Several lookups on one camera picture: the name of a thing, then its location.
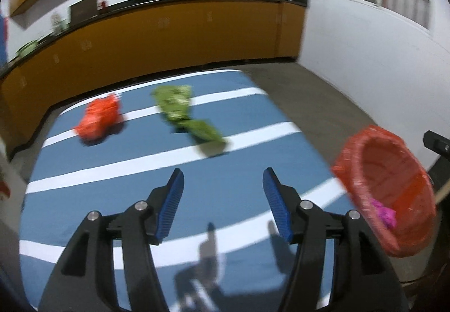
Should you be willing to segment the green paw print bag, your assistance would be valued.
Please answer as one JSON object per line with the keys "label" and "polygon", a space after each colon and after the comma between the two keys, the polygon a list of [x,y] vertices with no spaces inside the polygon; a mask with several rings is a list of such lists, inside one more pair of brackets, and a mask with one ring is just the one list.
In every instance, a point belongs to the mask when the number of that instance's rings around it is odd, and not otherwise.
{"label": "green paw print bag", "polygon": [[164,119],[176,133],[191,136],[201,150],[211,156],[224,152],[226,140],[209,121],[192,117],[192,87],[163,85],[151,93]]}

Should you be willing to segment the magenta plastic bag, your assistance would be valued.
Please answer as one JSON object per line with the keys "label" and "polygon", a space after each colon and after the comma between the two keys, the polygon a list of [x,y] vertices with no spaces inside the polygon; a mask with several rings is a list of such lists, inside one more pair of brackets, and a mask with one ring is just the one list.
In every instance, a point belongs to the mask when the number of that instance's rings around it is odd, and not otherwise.
{"label": "magenta plastic bag", "polygon": [[378,218],[386,228],[393,230],[397,227],[397,213],[394,209],[386,207],[376,199],[372,200],[372,205],[375,207]]}

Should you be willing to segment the green pot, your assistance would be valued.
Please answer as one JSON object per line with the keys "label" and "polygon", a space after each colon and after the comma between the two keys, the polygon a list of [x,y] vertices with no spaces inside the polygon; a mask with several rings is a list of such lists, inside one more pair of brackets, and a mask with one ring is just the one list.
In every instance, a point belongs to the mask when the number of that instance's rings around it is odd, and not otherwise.
{"label": "green pot", "polygon": [[39,45],[39,43],[37,40],[33,40],[33,41],[30,41],[30,42],[24,44],[22,47],[20,47],[17,50],[17,56],[20,59],[26,57],[27,55],[29,55],[30,53],[35,51],[37,49],[38,45]]}

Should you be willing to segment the red lined trash basket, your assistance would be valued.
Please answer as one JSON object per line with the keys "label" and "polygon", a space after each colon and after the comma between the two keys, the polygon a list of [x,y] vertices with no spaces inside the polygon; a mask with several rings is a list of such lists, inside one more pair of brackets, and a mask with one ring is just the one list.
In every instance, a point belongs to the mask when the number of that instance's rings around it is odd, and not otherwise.
{"label": "red lined trash basket", "polygon": [[[433,187],[402,138],[369,125],[348,139],[332,172],[388,256],[413,256],[429,244],[436,217]],[[395,229],[386,228],[378,218],[373,199],[396,211]]]}

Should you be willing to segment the orange lower kitchen cabinets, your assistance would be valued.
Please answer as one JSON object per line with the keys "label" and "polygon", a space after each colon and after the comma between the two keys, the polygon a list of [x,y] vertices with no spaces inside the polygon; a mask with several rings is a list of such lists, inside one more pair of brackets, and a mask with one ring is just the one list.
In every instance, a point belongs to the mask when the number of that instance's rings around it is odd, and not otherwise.
{"label": "orange lower kitchen cabinets", "polygon": [[296,58],[308,0],[160,1],[73,28],[1,76],[6,154],[28,147],[49,111],[154,73]]}

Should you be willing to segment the dark cutting board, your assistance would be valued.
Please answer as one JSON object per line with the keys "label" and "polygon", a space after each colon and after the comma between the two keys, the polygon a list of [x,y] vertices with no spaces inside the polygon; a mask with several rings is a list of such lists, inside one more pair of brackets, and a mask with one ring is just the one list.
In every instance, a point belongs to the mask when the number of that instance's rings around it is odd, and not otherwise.
{"label": "dark cutting board", "polygon": [[81,0],[69,7],[70,26],[98,15],[98,0]]}

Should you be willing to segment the glass jar on counter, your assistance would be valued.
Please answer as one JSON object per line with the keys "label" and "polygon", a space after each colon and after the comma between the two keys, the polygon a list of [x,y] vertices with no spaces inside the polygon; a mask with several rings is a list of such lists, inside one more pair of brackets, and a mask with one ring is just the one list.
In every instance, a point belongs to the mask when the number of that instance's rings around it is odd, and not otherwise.
{"label": "glass jar on counter", "polygon": [[63,19],[62,16],[59,13],[57,13],[57,12],[54,12],[51,15],[50,19],[51,19],[52,29],[53,29],[53,34],[54,35],[58,35],[58,34],[63,33],[69,27],[67,20]]}

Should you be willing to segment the purple blue hanging cloth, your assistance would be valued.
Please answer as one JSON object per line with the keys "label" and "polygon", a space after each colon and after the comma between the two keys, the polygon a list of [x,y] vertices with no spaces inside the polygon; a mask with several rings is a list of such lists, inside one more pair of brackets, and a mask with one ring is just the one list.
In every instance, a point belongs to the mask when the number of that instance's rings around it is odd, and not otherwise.
{"label": "purple blue hanging cloth", "polygon": [[0,66],[1,68],[8,62],[7,55],[7,39],[8,39],[8,24],[6,19],[0,15]]}

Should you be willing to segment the small red bag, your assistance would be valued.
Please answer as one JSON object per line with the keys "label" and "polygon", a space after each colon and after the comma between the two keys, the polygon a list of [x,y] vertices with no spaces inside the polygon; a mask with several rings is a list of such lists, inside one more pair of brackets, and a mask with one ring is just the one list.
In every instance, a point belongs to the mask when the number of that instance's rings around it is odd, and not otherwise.
{"label": "small red bag", "polygon": [[112,93],[90,102],[74,131],[83,141],[97,141],[103,138],[109,129],[122,122],[120,99]]}

